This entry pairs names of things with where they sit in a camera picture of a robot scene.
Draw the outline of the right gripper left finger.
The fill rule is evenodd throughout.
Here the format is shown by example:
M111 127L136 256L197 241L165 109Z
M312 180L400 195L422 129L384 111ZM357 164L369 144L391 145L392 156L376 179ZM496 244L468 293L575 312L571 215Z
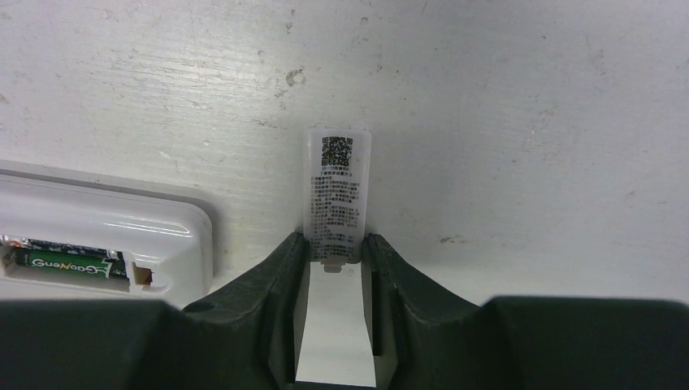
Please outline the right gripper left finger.
M4 389L288 389L306 316L308 244L178 309L165 301L1 304Z

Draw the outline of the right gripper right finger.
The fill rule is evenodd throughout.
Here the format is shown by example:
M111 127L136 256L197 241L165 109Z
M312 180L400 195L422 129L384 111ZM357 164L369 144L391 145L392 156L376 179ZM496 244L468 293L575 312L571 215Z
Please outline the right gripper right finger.
M379 389L685 389L688 307L675 301L493 297L473 304L381 235L362 246Z

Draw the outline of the white battery cover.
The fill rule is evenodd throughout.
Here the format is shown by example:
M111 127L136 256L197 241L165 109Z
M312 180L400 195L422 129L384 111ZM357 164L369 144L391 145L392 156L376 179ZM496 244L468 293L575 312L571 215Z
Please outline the white battery cover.
M327 273L361 261L372 134L363 126L305 131L303 234Z

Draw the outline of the white remote control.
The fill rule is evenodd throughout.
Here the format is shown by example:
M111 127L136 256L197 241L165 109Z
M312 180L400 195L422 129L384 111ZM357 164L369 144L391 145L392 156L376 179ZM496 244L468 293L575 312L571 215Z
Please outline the white remote control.
M1 251L31 239L121 254L124 279L1 261L9 300L153 299L184 307L214 276L213 207L193 189L4 160Z

